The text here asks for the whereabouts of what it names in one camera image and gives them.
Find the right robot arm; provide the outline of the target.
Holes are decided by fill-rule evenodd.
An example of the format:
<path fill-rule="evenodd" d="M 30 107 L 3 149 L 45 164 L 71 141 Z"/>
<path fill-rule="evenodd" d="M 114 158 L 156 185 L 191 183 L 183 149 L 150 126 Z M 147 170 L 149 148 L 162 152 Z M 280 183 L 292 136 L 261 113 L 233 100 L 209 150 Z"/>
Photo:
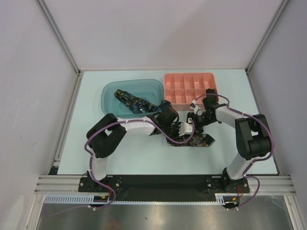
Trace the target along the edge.
<path fill-rule="evenodd" d="M 244 184 L 244 177 L 254 163 L 272 156 L 274 141 L 265 115 L 240 112 L 230 107 L 229 100 L 219 104 L 218 97 L 218 94 L 207 93 L 193 100 L 188 118 L 197 128 L 218 122 L 235 129 L 237 155 L 224 168 L 219 181 L 219 189 L 232 193 Z"/>

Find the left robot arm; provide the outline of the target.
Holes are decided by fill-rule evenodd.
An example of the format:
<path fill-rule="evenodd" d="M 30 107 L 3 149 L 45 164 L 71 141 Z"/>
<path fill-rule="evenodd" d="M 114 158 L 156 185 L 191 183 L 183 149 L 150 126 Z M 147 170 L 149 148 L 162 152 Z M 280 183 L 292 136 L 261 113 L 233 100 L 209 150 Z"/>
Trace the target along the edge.
<path fill-rule="evenodd" d="M 86 134 L 84 149 L 90 154 L 89 186 L 97 192 L 105 188 L 107 159 L 128 135 L 162 134 L 167 141 L 177 144 L 184 141 L 179 130 L 179 115 L 171 107 L 134 119 L 118 118 L 113 113 L 105 115 Z"/>

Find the orange floral tie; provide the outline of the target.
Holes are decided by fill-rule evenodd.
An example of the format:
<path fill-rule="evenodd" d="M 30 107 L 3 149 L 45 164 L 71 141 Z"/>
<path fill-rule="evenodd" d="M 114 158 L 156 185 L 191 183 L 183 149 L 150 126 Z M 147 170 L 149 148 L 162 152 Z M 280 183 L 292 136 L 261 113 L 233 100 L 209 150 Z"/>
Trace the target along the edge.
<path fill-rule="evenodd" d="M 177 144 L 167 139 L 167 143 L 174 147 L 209 147 L 215 142 L 215 139 L 209 134 L 194 133 L 193 137 L 183 144 Z"/>

